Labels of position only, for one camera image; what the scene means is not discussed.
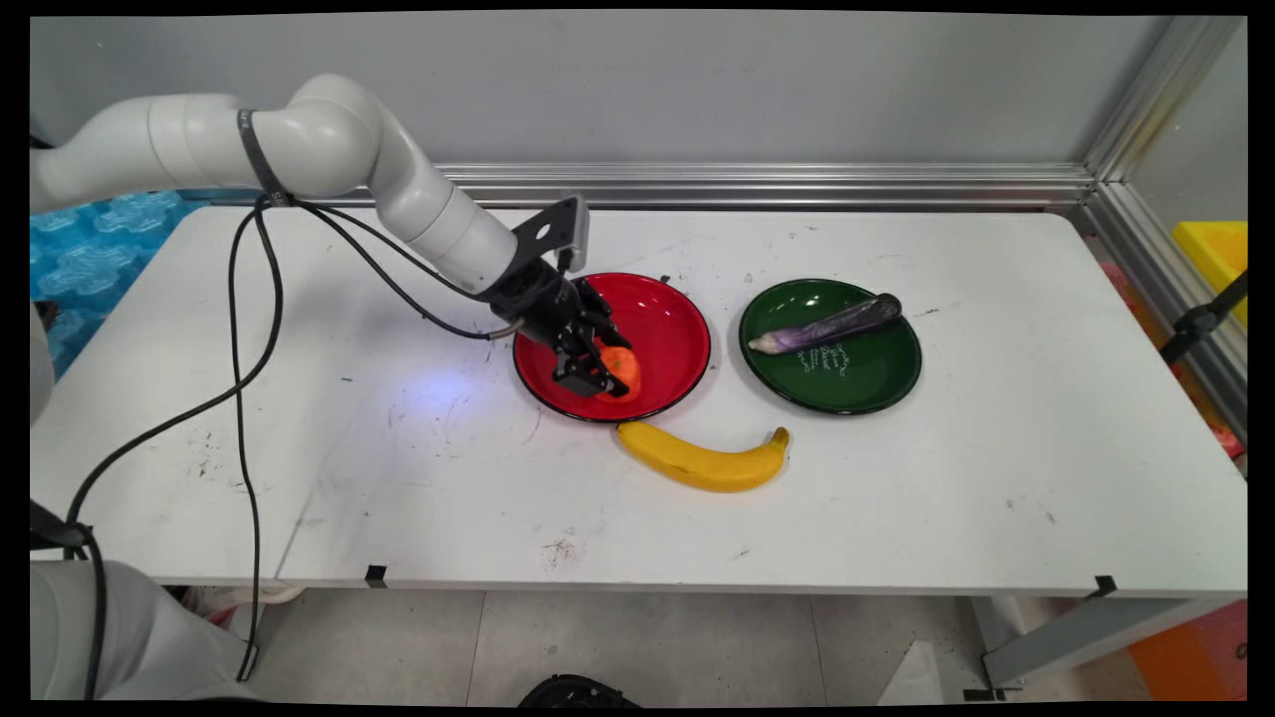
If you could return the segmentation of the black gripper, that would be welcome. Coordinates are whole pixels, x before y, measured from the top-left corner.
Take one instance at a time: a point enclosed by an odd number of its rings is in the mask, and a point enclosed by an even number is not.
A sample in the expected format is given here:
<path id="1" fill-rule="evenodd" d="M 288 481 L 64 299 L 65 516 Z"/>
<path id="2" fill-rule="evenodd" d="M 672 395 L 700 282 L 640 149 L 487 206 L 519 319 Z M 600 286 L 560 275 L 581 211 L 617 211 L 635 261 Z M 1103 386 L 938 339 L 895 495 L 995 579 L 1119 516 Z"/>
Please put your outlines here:
<path id="1" fill-rule="evenodd" d="M 612 307 L 586 279 L 567 279 L 546 260 L 532 260 L 491 290 L 492 313 L 520 333 L 555 350 L 555 383 L 576 395 L 609 393 L 612 376 L 601 356 L 606 347 L 632 350 L 612 318 Z"/>

